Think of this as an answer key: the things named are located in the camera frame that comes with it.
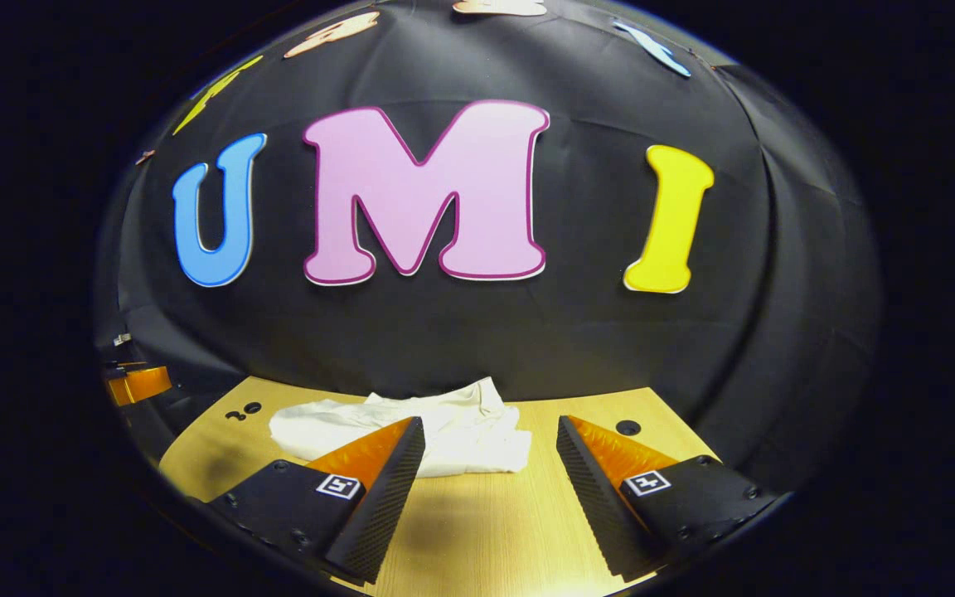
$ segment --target wooden table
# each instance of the wooden table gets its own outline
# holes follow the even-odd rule
[[[160,469],[184,493],[209,502],[284,453],[268,423],[279,409],[346,396],[250,377],[179,435]],[[227,419],[258,401],[261,411]],[[533,432],[530,461],[519,473],[468,473],[416,479],[400,515],[376,585],[378,597],[598,597],[635,585],[610,575],[555,450],[560,415],[613,430],[636,420],[640,443],[678,460],[713,451],[649,388],[520,401],[518,428]],[[342,585],[356,589],[354,585]]]

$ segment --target letter u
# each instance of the letter u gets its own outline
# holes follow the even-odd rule
[[[186,170],[172,189],[175,199],[175,251],[183,273],[198,286],[213,288],[235,282],[253,253],[253,158],[268,135],[255,133],[229,144],[220,152],[216,166],[223,170],[223,242],[207,249],[197,224],[198,190],[208,165],[198,163]]]

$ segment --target yellow letter i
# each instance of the yellow letter i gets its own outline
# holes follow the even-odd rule
[[[651,146],[647,163],[658,175],[658,197],[647,244],[639,260],[625,269],[625,288],[677,294],[687,287],[687,255],[698,226],[702,193],[713,186],[713,170],[678,148]]]

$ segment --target crumpled white towel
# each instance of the crumpled white towel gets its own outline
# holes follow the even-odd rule
[[[293,405],[272,415],[270,430],[281,449],[315,460],[410,416],[421,416],[425,431],[418,477],[516,473],[528,464],[533,434],[516,430],[518,408],[503,404],[491,377],[441,396],[392,400],[371,394],[359,405]]]

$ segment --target letter m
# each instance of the letter m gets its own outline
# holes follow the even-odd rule
[[[356,238],[359,207],[402,275],[418,271],[448,204],[455,237],[439,262],[459,279],[526,279],[545,267],[533,241],[533,150],[550,117],[538,107],[481,101],[463,107],[418,162],[381,109],[346,110],[308,126],[316,148],[315,252],[304,276],[357,284],[375,256]]]

